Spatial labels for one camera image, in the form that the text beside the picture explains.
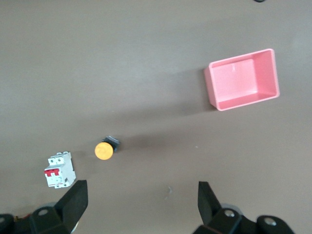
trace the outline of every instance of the white circuit breaker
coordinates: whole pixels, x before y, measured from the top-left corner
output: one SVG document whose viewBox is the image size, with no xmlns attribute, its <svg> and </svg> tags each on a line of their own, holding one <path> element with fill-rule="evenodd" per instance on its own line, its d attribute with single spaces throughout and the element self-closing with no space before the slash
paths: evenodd
<svg viewBox="0 0 312 234">
<path fill-rule="evenodd" d="M 70 152 L 57 153 L 48 159 L 50 166 L 44 169 L 49 187 L 66 188 L 72 185 L 76 174 Z"/>
</svg>

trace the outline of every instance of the yellow push button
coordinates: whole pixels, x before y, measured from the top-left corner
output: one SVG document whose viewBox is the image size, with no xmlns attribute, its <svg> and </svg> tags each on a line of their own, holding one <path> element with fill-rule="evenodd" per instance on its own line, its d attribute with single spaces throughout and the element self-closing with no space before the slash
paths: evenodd
<svg viewBox="0 0 312 234">
<path fill-rule="evenodd" d="M 96 156 L 102 160 L 108 160 L 114 153 L 113 147 L 107 142 L 99 143 L 94 149 Z"/>
</svg>

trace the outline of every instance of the pink plastic box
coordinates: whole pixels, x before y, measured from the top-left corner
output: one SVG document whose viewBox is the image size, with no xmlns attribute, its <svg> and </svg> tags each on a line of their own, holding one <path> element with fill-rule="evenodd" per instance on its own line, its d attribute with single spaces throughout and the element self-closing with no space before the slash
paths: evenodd
<svg viewBox="0 0 312 234">
<path fill-rule="evenodd" d="M 279 96 L 273 49 L 212 62 L 205 78 L 209 101 L 220 111 Z"/>
</svg>

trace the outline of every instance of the gray floor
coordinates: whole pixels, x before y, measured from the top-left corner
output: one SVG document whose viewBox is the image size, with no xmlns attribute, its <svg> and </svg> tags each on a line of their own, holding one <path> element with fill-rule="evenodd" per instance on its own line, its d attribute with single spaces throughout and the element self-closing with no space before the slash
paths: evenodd
<svg viewBox="0 0 312 234">
<path fill-rule="evenodd" d="M 71 151 L 89 207 L 75 233 L 190 234 L 197 183 L 247 218 L 312 233 L 310 0 L 0 1 L 0 213 L 57 201 Z M 273 48 L 281 96 L 209 105 L 212 61 Z M 94 147 L 122 141 L 110 160 Z"/>
</svg>

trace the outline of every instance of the yellow circle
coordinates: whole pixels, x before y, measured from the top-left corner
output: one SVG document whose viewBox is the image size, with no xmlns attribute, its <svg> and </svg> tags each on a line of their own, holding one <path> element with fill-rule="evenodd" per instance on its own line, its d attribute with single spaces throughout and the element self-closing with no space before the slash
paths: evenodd
<svg viewBox="0 0 312 234">
<path fill-rule="evenodd" d="M 113 155 L 114 149 L 109 143 L 101 142 L 96 146 L 94 152 L 99 159 L 108 160 Z"/>
</svg>

